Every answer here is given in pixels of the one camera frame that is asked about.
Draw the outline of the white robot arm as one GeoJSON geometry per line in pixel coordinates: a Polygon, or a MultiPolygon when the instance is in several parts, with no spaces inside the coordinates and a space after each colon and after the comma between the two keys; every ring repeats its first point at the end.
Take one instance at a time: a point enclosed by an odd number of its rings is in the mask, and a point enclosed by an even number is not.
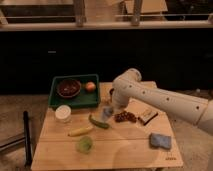
{"type": "Polygon", "coordinates": [[[213,100],[151,88],[143,84],[141,79],[141,73],[130,68],[113,80],[112,103],[116,108],[127,107],[129,100],[134,98],[179,116],[213,136],[213,100]]]}

